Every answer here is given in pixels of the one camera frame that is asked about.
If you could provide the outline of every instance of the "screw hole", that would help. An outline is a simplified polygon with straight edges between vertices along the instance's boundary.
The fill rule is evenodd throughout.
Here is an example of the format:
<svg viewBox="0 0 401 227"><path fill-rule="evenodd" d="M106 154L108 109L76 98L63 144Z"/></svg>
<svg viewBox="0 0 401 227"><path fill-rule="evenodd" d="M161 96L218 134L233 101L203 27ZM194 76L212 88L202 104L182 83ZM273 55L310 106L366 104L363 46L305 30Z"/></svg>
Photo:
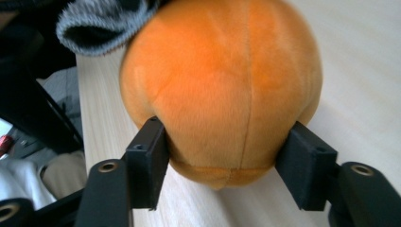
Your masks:
<svg viewBox="0 0 401 227"><path fill-rule="evenodd" d="M17 203L6 204L0 207L0 222L12 218L20 209Z"/></svg>
<svg viewBox="0 0 401 227"><path fill-rule="evenodd" d="M371 177L374 175L374 172L368 168L367 166L362 166L362 165L353 165L351 166L351 169L354 170L357 174Z"/></svg>
<svg viewBox="0 0 401 227"><path fill-rule="evenodd" d="M143 145L134 145L133 146L134 149L144 149Z"/></svg>
<svg viewBox="0 0 401 227"><path fill-rule="evenodd" d="M107 164L100 166L98 170L99 170L99 172L106 173L106 172L111 172L111 171L117 169L117 167L118 167L117 163L107 163Z"/></svg>

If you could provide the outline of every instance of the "wooden table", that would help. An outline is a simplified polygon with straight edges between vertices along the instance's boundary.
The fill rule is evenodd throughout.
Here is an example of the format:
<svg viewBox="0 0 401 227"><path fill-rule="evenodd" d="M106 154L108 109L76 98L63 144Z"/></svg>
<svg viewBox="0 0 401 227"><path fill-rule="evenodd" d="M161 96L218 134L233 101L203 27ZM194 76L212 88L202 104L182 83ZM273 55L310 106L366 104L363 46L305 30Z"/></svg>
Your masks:
<svg viewBox="0 0 401 227"><path fill-rule="evenodd" d="M338 163L374 166L401 192L401 2L289 1L310 23L323 59L322 99L308 127L340 152ZM78 56L88 168L120 158L137 133L120 98L123 50ZM275 170L238 189L213 191L169 168L157 211L134 210L136 226L328 226L299 211Z"/></svg>

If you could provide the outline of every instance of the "gray knit fabric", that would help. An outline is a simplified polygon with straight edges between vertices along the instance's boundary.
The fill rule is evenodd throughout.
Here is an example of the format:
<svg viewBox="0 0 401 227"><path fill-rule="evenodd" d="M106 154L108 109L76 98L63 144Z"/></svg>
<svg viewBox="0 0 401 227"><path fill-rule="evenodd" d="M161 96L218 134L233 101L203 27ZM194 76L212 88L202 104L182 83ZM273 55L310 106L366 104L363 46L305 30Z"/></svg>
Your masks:
<svg viewBox="0 0 401 227"><path fill-rule="evenodd" d="M61 43L74 53L98 56L123 45L156 12L161 0L122 6L121 0L77 0L69 4L57 24Z"/></svg>

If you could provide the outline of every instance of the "orange plush ball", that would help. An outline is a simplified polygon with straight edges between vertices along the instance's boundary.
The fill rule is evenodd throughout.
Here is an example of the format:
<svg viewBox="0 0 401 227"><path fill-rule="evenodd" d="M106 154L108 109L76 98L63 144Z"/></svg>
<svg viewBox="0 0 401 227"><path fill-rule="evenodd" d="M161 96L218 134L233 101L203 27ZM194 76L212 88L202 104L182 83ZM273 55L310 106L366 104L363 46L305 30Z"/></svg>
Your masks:
<svg viewBox="0 0 401 227"><path fill-rule="evenodd" d="M121 93L141 128L165 124L171 165L219 189L273 165L295 121L314 114L322 87L317 47L279 0L175 0L130 43Z"/></svg>

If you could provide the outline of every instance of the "gray surface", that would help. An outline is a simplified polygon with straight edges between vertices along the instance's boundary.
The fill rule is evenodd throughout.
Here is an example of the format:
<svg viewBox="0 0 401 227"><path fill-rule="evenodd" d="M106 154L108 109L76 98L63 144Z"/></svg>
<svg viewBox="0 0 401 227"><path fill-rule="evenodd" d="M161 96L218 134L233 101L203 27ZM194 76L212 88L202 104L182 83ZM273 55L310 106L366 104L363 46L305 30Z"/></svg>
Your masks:
<svg viewBox="0 0 401 227"><path fill-rule="evenodd" d="M41 79L39 83L59 104L80 136L82 136L77 68L60 70L48 79ZM38 168L41 168L57 156L52 149L46 148L40 141L27 136L21 131L13 129L9 134L16 140L11 158L21 158L26 156L27 153L35 151L25 159L34 162Z"/></svg>

